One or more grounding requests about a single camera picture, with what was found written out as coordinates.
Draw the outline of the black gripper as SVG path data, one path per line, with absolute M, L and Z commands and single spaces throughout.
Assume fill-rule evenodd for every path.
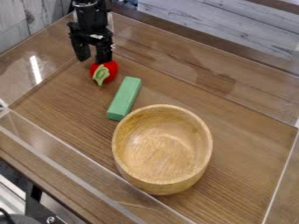
M 97 63 L 113 60 L 111 0 L 72 0 L 74 21 L 68 22 L 70 39 L 79 61 L 91 57 L 90 45 L 97 45 Z

